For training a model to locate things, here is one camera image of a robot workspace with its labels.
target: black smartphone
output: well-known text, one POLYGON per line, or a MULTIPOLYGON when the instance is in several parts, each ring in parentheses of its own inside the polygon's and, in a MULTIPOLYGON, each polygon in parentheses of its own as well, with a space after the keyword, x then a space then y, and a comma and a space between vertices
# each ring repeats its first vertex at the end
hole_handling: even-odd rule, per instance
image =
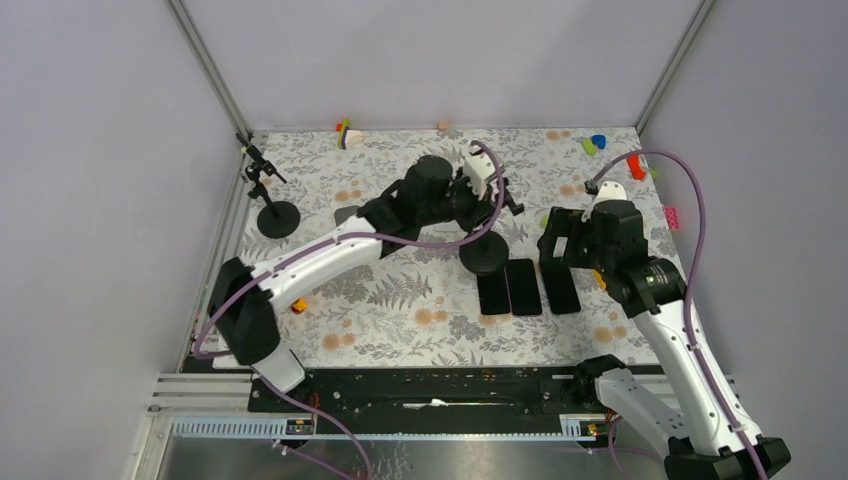
POLYGON ((542 298, 536 281, 533 260, 522 258, 506 263, 506 285, 509 290, 509 305, 516 317, 532 317, 542 314, 542 298))
POLYGON ((480 313, 483 315, 509 313, 509 292, 506 288, 506 271, 503 268, 484 277, 478 275, 477 294, 480 296, 480 313))
POLYGON ((545 292, 548 294, 551 313, 563 315, 579 312, 580 299, 577 297, 577 288, 574 286, 571 269, 561 261, 554 260, 540 263, 539 270, 542 273, 545 292))
POLYGON ((345 220, 356 215, 356 211, 359 210, 359 205, 351 205, 349 207, 342 207, 333 212, 333 219, 336 221, 336 226, 343 224, 345 220))

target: black stand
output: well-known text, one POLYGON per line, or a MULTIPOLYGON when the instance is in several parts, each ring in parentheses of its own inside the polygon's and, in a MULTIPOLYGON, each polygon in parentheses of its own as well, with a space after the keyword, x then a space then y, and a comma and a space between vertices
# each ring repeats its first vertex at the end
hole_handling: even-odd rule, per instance
POLYGON ((268 189, 265 188, 260 177, 262 172, 265 172, 269 176, 276 176, 283 183, 289 182, 277 172, 274 164, 262 157, 258 148, 238 133, 236 133, 236 138, 244 145, 244 152, 253 160, 253 163, 244 169, 245 177, 253 182, 253 188, 247 192, 247 196, 254 200, 261 198, 265 201, 265 208, 259 212, 259 217, 256 219, 259 233, 273 239, 288 237, 300 225, 300 211, 291 202, 271 200, 268 189))
POLYGON ((509 247, 503 237, 489 230, 474 242, 459 247, 459 260, 475 275, 492 275, 506 266, 509 247))
POLYGON ((297 207, 284 200, 276 202, 271 200, 268 189, 259 181, 259 170, 247 167, 245 173, 254 181, 253 189, 247 192, 247 196, 253 199, 262 198, 265 201, 265 208, 259 212, 259 217, 256 219, 259 233, 273 239, 285 238, 294 233, 300 225, 300 211, 297 207))

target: gray wall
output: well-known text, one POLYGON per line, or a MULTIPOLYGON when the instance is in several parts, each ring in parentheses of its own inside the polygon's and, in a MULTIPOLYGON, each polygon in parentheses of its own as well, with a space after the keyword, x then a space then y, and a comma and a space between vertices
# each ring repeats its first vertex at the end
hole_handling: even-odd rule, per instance
POLYGON ((698 0, 187 0, 255 128, 632 125, 698 0))
MULTIPOLYGON (((846 24, 844 0, 719 2, 644 136, 703 184, 699 311, 748 410, 789 445, 785 479, 848 478, 846 24)), ((691 187, 656 163, 691 258, 691 187)))
POLYGON ((117 478, 236 163, 164 3, 0 3, 0 478, 117 478))

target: red toy block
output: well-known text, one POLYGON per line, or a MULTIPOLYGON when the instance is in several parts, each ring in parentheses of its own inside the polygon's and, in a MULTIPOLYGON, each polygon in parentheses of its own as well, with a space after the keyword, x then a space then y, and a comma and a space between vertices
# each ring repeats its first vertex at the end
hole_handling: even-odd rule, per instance
POLYGON ((642 165, 639 164, 639 155, 631 155, 627 157, 627 166, 630 167, 630 174, 633 175, 633 178, 636 180, 644 180, 648 175, 647 172, 642 170, 642 165))
POLYGON ((680 219, 677 218, 677 209, 674 207, 663 207, 665 211, 665 219, 668 221, 668 228, 672 232, 680 231, 680 219))

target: orange toy piece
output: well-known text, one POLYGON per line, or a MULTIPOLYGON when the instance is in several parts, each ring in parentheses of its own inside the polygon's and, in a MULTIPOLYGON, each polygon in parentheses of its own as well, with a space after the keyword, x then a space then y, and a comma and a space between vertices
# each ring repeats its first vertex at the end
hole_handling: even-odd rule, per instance
POLYGON ((308 309, 309 304, 302 298, 298 298, 296 302, 292 303, 292 312, 294 313, 301 314, 308 309))

